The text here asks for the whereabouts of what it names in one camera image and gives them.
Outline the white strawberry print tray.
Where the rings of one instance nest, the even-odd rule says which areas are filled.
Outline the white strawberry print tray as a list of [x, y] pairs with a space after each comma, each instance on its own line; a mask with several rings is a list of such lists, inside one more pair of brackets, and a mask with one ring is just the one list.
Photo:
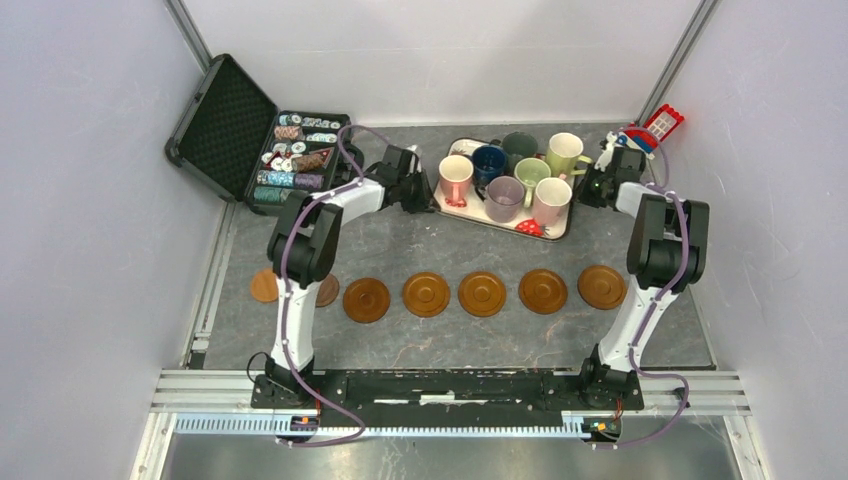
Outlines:
[[[453, 142], [447, 156], [463, 155], [471, 160], [472, 152], [476, 148], [483, 145], [496, 145], [500, 147], [500, 144], [496, 141], [485, 143], [483, 141], [471, 138], [460, 138]], [[478, 187], [474, 184], [473, 178], [471, 188], [469, 189], [467, 195], [467, 206], [464, 208], [449, 206], [445, 202], [445, 198], [439, 189], [438, 165], [438, 178], [437, 185], [434, 191], [434, 198], [436, 202], [436, 207], [440, 211], [440, 213], [457, 219], [492, 227], [498, 230], [507, 231], [530, 238], [543, 239], [547, 241], [559, 240], [567, 234], [568, 229], [570, 228], [572, 199], [570, 203], [563, 209], [561, 216], [558, 218], [558, 221], [552, 225], [544, 226], [537, 224], [532, 217], [531, 207], [525, 208], [524, 206], [522, 206], [517, 216], [512, 221], [508, 223], [496, 223], [490, 220], [484, 211], [484, 200], [486, 199], [485, 193], [487, 185], [485, 187]], [[505, 171], [501, 176], [514, 177], [513, 174], [508, 175], [505, 173]], [[575, 179], [573, 177], [566, 177], [562, 179], [566, 180], [569, 183], [574, 193]]]

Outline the brown grooved wooden coaster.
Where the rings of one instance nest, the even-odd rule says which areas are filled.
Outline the brown grooved wooden coaster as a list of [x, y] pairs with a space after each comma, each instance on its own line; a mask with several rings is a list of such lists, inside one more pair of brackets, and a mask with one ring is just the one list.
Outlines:
[[447, 281], [434, 272], [420, 272], [410, 276], [402, 289], [402, 300], [407, 310], [422, 318], [434, 317], [443, 312], [450, 298]]
[[352, 282], [343, 295], [346, 315], [357, 323], [373, 323], [381, 319], [390, 307], [387, 286], [376, 278], [360, 278]]
[[563, 278], [548, 269], [527, 272], [518, 286], [522, 304], [537, 314], [553, 314], [561, 310], [568, 299], [568, 289]]
[[496, 315], [505, 305], [507, 290], [495, 274], [475, 271], [466, 275], [458, 287], [462, 308], [472, 316], [485, 318]]
[[592, 308], [611, 310], [620, 306], [627, 294], [624, 278], [605, 265], [591, 265], [578, 277], [578, 293]]

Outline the dark walnut coaster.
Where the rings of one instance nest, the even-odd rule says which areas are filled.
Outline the dark walnut coaster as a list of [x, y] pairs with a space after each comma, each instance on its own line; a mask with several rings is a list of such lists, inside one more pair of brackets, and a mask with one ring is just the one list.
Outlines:
[[339, 280], [332, 273], [328, 274], [319, 286], [315, 305], [319, 308], [331, 305], [338, 297], [339, 291]]

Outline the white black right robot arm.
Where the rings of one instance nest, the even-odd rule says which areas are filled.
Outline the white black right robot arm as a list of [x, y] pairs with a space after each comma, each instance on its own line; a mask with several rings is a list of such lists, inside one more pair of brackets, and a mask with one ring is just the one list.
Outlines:
[[646, 154], [608, 143], [578, 188], [581, 203], [633, 218], [630, 283], [613, 326], [581, 367], [577, 392], [591, 408], [635, 395], [645, 344], [668, 306], [706, 267], [710, 207], [644, 183]]

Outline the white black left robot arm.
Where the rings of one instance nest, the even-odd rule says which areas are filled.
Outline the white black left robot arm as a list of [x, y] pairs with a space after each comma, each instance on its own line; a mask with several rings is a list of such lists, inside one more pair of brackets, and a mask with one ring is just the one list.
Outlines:
[[264, 368], [278, 397], [290, 407], [306, 405], [314, 394], [307, 375], [314, 365], [312, 327], [321, 282], [335, 263], [342, 227], [353, 219], [398, 204], [408, 213], [430, 210], [432, 189], [413, 147], [390, 145], [381, 161], [367, 168], [348, 150], [354, 177], [324, 191], [295, 191], [283, 204], [268, 245], [278, 285], [274, 345]]

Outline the light orange flat coaster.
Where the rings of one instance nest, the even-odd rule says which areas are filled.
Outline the light orange flat coaster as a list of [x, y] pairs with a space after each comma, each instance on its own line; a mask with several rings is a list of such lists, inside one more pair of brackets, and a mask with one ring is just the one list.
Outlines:
[[271, 268], [258, 271], [251, 279], [249, 291], [252, 298], [260, 303], [276, 302], [279, 298], [277, 276]]

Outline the pale pink white mug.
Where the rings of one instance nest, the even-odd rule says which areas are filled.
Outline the pale pink white mug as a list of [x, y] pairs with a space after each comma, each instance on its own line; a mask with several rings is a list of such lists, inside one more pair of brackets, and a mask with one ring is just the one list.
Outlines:
[[533, 219], [537, 224], [544, 226], [556, 223], [572, 196], [572, 188], [566, 180], [558, 177], [540, 180], [533, 192], [531, 205]]

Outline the yellow-green mug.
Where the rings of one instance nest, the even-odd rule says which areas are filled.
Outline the yellow-green mug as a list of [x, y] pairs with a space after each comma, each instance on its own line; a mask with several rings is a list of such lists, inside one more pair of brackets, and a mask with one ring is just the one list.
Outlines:
[[588, 168], [579, 168], [580, 164], [591, 165], [594, 160], [584, 155], [584, 143], [575, 134], [562, 132], [553, 135], [548, 141], [545, 161], [553, 177], [573, 177], [583, 175]]

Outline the light green mug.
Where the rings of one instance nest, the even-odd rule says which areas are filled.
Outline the light green mug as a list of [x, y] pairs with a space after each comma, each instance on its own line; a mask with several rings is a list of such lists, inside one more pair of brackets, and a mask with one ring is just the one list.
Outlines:
[[524, 186], [523, 206], [530, 208], [536, 186], [540, 181], [551, 176], [551, 169], [544, 160], [524, 158], [515, 165], [513, 176]]

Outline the dark blue mug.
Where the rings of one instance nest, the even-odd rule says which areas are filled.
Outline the dark blue mug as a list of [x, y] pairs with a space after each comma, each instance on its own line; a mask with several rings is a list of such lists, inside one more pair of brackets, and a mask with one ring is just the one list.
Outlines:
[[476, 148], [471, 155], [474, 184], [485, 187], [492, 180], [501, 176], [506, 168], [508, 157], [506, 152], [496, 145], [483, 145]]

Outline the dark green mug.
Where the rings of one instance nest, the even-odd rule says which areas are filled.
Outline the dark green mug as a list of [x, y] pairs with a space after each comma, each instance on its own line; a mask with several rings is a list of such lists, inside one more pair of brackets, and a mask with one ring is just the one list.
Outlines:
[[534, 158], [538, 152], [538, 142], [525, 132], [512, 132], [501, 141], [500, 147], [507, 156], [505, 173], [512, 175], [518, 162], [525, 158]]

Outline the lilac mug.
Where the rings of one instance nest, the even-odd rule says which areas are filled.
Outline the lilac mug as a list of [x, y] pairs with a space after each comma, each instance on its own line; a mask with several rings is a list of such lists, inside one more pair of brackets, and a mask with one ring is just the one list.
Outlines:
[[524, 185], [514, 177], [500, 176], [486, 187], [484, 211], [496, 223], [512, 221], [522, 208], [525, 199]]

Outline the red blue toy block car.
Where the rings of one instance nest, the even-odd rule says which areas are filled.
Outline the red blue toy block car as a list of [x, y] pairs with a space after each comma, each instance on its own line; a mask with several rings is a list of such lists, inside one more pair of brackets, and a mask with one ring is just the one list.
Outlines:
[[684, 121], [684, 115], [666, 103], [660, 106], [644, 124], [631, 123], [624, 127], [616, 142], [622, 146], [641, 150], [652, 158], [658, 146]]

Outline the black poker chip case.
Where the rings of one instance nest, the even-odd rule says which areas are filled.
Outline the black poker chip case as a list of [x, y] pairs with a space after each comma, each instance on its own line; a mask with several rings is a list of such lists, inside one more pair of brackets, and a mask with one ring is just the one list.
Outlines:
[[[210, 68], [167, 140], [166, 158], [227, 203], [243, 203], [256, 214], [274, 215], [293, 190], [324, 191], [350, 181], [363, 153], [353, 146], [347, 114], [279, 108], [229, 54]], [[287, 184], [261, 183], [279, 157], [318, 153], [319, 167]]]

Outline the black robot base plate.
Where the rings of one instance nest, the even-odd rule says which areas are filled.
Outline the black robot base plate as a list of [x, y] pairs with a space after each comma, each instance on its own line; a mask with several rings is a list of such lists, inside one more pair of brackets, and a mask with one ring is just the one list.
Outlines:
[[321, 427], [555, 427], [566, 411], [640, 411], [645, 402], [634, 373], [597, 379], [550, 368], [437, 370], [316, 370], [303, 388], [256, 377], [255, 409], [317, 408]]

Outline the aluminium frame rail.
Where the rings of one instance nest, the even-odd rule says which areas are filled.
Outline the aluminium frame rail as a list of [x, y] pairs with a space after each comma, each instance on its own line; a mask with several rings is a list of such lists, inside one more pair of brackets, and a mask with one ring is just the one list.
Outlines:
[[766, 479], [738, 374], [654, 371], [640, 411], [566, 411], [555, 427], [321, 427], [317, 408], [255, 409], [255, 372], [166, 370], [136, 479]]

